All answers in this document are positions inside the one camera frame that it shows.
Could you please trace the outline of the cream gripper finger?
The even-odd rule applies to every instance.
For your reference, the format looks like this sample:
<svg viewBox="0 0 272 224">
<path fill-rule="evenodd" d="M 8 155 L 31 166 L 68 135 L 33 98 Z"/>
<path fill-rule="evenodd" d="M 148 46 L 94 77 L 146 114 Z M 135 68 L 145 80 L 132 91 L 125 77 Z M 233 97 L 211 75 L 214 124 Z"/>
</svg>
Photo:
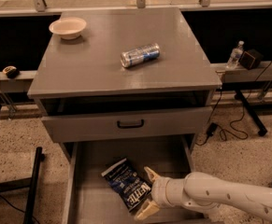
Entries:
<svg viewBox="0 0 272 224">
<path fill-rule="evenodd" d="M 151 183 L 155 183 L 160 179 L 160 175 L 152 170 L 149 166 L 145 166 L 144 170 L 148 176 L 148 179 Z"/>
<path fill-rule="evenodd" d="M 154 214 L 160 210 L 160 206 L 150 199 L 146 200 L 140 207 L 140 209 L 135 214 L 135 220 L 141 221 Z"/>
</svg>

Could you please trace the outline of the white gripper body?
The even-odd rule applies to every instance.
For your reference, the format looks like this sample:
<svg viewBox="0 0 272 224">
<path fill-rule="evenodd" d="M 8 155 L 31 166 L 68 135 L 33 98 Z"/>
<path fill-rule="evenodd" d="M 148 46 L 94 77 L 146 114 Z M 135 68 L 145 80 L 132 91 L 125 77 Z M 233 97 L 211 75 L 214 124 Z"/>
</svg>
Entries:
<svg viewBox="0 0 272 224">
<path fill-rule="evenodd" d="M 160 207 L 183 206 L 187 201 L 183 178 L 159 177 L 152 185 L 152 199 Z"/>
</svg>

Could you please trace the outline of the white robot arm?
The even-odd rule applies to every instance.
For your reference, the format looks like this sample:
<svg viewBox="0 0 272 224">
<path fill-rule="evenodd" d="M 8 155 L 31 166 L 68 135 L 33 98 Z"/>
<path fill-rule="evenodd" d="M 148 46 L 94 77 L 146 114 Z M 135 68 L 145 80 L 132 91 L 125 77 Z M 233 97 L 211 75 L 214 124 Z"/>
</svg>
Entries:
<svg viewBox="0 0 272 224">
<path fill-rule="evenodd" d="M 151 198 L 141 205 L 135 220 L 144 220 L 162 208 L 179 206 L 209 214 L 225 204 L 272 221 L 272 188 L 225 181 L 201 172 L 171 178 L 157 174 L 148 166 L 144 170 L 152 182 Z"/>
</svg>

